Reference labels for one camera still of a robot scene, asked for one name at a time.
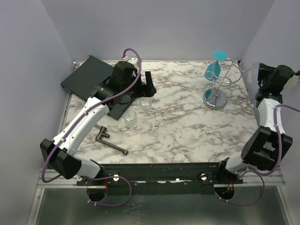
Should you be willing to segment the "aluminium extrusion frame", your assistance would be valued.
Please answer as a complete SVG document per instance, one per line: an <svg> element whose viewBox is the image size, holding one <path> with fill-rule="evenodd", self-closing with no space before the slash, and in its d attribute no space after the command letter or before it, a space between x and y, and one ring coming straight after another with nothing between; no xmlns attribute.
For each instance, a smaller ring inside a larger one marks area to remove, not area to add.
<svg viewBox="0 0 300 225"><path fill-rule="evenodd" d="M68 94L66 103L65 103L65 106L63 109L62 117L60 119L58 133L60 131L62 131L63 128L66 126L71 102L72 102L72 94ZM41 211L41 206L43 203L46 189L62 189L62 190L64 190L64 189L71 189L71 188L79 189L79 187L76 186L76 178L66 180L63 177L60 177L51 183L43 183L39 176L38 180L37 180L36 190L34 193L32 205L30 208L30 212L29 212L29 216L28 216L26 225L37 225L38 224L38 217L39 217L39 213Z"/></svg>

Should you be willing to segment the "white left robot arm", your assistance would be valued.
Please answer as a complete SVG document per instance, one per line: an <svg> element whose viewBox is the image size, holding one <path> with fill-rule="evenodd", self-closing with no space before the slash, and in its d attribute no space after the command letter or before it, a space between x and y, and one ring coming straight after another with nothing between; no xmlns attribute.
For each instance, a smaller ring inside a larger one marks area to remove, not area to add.
<svg viewBox="0 0 300 225"><path fill-rule="evenodd" d="M88 177L93 185L103 182L103 167L75 154L87 134L112 109L121 106L125 111L135 98L152 97L156 93L152 84L141 81L141 65L140 58L123 56L113 67L111 76L94 87L82 110L69 125L53 139L41 142L45 160L42 169L44 183L48 182L45 179L48 167L67 180L78 175Z"/></svg>

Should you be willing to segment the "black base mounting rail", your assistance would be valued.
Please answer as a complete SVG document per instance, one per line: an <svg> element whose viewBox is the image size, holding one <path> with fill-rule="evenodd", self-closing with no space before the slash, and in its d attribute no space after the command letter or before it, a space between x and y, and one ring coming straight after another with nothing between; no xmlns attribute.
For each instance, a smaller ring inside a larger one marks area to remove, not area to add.
<svg viewBox="0 0 300 225"><path fill-rule="evenodd" d="M214 187L243 183L223 172L221 163L105 164L99 178L107 178L109 195L212 195Z"/></svg>

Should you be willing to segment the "dark grey flat box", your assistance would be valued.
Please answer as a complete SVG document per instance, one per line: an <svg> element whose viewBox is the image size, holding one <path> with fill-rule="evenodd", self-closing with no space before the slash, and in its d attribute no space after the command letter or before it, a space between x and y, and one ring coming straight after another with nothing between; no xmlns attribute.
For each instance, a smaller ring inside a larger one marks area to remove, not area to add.
<svg viewBox="0 0 300 225"><path fill-rule="evenodd" d="M61 86L84 101L87 101L94 87L112 74L113 67L90 56L61 83Z"/></svg>

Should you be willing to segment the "blue wine glass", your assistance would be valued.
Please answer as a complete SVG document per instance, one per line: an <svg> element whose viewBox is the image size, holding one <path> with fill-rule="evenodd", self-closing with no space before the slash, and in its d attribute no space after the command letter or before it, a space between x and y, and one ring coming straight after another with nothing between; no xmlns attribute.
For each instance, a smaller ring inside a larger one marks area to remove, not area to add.
<svg viewBox="0 0 300 225"><path fill-rule="evenodd" d="M221 76L222 62L227 60L227 53L222 50L216 50L212 54L215 60L205 70L204 77L206 80L213 82L213 86L207 89L203 96L203 102L211 108L221 108L227 103L227 96L221 90L221 87L225 84L225 76Z"/></svg>

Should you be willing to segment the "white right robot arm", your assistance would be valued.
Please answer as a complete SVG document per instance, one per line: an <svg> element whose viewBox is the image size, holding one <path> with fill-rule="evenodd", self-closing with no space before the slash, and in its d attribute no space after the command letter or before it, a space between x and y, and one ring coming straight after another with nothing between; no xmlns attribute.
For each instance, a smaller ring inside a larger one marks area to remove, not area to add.
<svg viewBox="0 0 300 225"><path fill-rule="evenodd" d="M276 171L293 143L283 129L280 113L284 106L281 91L293 76L295 72L288 66L259 64L259 89L255 95L259 127L244 145L240 156L228 157L219 163L215 173L218 182L235 181L246 172L268 176Z"/></svg>

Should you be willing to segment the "clear ribbed wine glass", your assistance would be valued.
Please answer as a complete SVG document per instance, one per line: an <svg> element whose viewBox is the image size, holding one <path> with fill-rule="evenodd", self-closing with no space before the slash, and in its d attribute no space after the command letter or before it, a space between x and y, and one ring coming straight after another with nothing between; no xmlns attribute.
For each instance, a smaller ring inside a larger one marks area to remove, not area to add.
<svg viewBox="0 0 300 225"><path fill-rule="evenodd" d="M139 107L142 113L149 113L152 110L152 98L141 97L139 99Z"/></svg>

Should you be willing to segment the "chrome wine glass rack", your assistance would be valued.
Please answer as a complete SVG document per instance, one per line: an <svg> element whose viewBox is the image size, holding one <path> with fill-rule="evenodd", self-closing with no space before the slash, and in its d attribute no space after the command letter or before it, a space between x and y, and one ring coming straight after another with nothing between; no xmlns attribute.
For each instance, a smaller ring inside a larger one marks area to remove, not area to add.
<svg viewBox="0 0 300 225"><path fill-rule="evenodd" d="M235 81L229 77L231 69L236 68L240 76ZM241 70L238 66L238 61L232 58L227 58L225 61L211 63L204 73L205 79L212 82L212 88L207 89L203 96L203 103L210 109L220 110L227 104L227 95L221 88L230 88L241 79Z"/></svg>

